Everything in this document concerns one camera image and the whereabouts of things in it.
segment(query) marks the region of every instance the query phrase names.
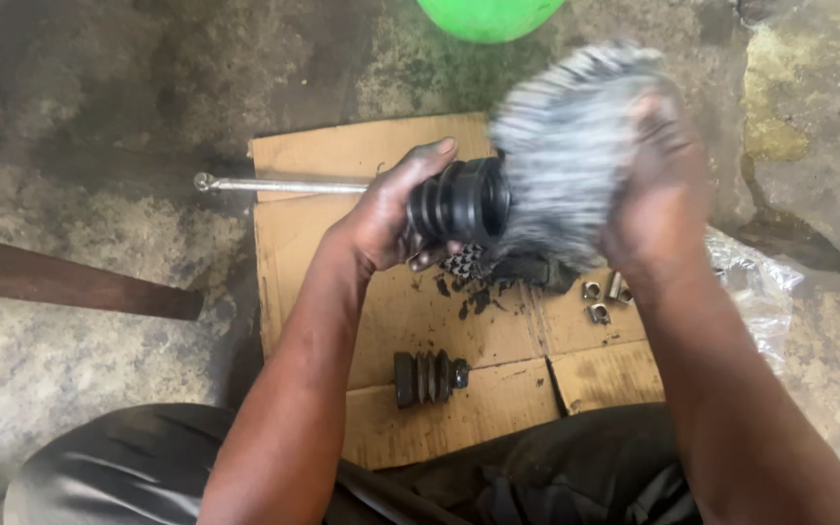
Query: cloth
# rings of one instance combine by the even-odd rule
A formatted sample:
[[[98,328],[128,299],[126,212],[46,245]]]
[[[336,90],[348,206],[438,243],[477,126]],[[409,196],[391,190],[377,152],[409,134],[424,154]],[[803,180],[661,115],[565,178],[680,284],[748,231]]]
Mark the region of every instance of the cloth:
[[[6,525],[195,523],[233,413],[197,404],[112,412],[38,451]],[[661,403],[597,410],[408,467],[341,461],[324,522],[701,523]]]

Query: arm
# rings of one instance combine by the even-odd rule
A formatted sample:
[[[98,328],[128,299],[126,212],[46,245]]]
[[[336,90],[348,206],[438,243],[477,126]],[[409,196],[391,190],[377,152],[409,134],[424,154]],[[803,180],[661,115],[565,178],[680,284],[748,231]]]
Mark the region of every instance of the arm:
[[[840,461],[764,364],[708,264],[702,146],[669,98],[638,106],[635,173],[605,244],[638,300],[702,516],[840,524]]]
[[[277,349],[219,450],[199,523],[323,518],[342,455],[345,388],[368,281],[422,242],[406,232],[407,195],[455,152],[453,139],[415,148],[323,236]]]

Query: hand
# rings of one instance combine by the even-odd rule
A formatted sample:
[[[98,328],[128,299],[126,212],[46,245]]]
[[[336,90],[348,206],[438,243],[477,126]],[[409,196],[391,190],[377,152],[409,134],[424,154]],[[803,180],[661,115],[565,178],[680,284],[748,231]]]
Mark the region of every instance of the hand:
[[[669,282],[704,260],[706,154],[682,107],[674,92],[648,93],[635,105],[636,158],[623,203],[601,236],[612,267],[632,288]]]
[[[414,187],[445,169],[457,152],[458,143],[452,137],[411,149],[368,186],[358,204],[328,234],[344,236],[370,272],[387,270],[414,254],[414,271],[437,263],[447,248],[432,245],[411,231],[407,198]],[[450,243],[449,251],[459,249],[461,244]]]

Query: concrete floor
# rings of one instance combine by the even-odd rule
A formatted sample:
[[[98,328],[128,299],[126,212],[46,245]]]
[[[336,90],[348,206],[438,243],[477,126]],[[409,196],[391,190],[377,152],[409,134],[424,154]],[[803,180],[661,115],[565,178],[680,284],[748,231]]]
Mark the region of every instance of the concrete floor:
[[[669,57],[714,223],[807,274],[787,386],[840,456],[840,0],[570,0],[515,42],[414,0],[0,0],[0,241],[201,290],[188,323],[0,299],[0,502],[36,448],[137,403],[236,405],[261,366],[246,141],[481,110],[572,46]]]

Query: plastic bag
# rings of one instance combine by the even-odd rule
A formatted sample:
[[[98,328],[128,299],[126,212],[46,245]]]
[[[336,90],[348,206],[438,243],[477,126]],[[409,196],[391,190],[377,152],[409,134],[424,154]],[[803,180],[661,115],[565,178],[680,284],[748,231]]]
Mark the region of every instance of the plastic bag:
[[[786,372],[784,346],[792,321],[792,290],[804,276],[760,251],[709,227],[706,247],[721,285],[731,294],[776,376]]]

